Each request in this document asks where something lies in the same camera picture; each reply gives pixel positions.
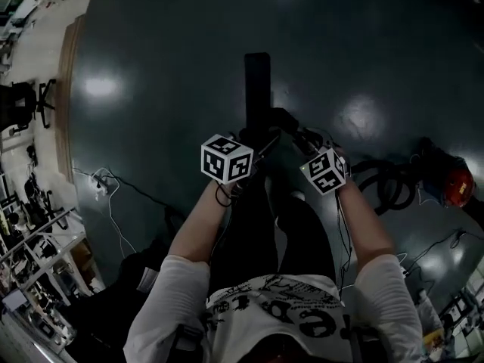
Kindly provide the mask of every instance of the black pants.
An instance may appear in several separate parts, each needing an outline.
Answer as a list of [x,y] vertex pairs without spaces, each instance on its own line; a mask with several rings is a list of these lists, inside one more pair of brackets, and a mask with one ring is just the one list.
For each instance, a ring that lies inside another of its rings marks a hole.
[[326,231],[306,202],[290,197],[278,208],[278,226],[287,248],[278,270],[274,217],[264,176],[253,179],[232,208],[231,221],[214,250],[210,294],[261,275],[324,275],[336,280]]

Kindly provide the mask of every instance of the cube with fiducial markers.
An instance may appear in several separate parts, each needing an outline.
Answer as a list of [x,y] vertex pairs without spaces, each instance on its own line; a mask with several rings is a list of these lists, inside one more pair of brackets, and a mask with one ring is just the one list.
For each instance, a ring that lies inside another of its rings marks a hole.
[[202,144],[202,173],[226,185],[250,175],[253,149],[221,135]]
[[320,153],[300,167],[304,176],[321,195],[346,184],[345,160],[333,148]]

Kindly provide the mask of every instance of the wooden board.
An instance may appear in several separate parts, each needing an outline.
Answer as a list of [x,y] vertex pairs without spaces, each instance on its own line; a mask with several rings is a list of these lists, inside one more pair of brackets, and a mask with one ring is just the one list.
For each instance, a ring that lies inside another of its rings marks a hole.
[[69,146],[69,103],[70,86],[76,57],[77,41],[84,26],[85,15],[76,18],[74,23],[66,28],[64,42],[60,52],[57,85],[55,88],[55,144],[59,172],[66,180],[73,183],[73,169]]

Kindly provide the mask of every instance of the white t-shirt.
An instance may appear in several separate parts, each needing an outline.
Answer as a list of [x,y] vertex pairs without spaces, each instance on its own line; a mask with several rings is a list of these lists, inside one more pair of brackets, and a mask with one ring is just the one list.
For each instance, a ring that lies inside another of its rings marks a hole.
[[[308,354],[353,361],[348,318],[334,282],[319,275],[266,275],[221,289],[207,301],[209,267],[168,256],[124,347],[128,363],[165,362],[180,324],[205,330],[204,362],[237,363],[272,334],[292,336]],[[395,256],[358,274],[360,320],[376,328],[397,362],[418,362],[422,330]]]

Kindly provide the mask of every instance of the office chair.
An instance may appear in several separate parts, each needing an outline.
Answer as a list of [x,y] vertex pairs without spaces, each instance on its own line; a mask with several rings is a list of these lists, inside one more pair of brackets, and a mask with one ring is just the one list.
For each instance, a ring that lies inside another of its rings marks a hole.
[[36,91],[28,82],[14,83],[12,86],[0,85],[0,131],[12,125],[17,125],[17,128],[11,129],[10,135],[27,129],[36,111],[42,116],[44,128],[48,128],[50,125],[45,122],[44,108],[55,108],[45,98],[51,84],[55,82],[55,79],[50,79],[47,84],[40,84],[38,100]]

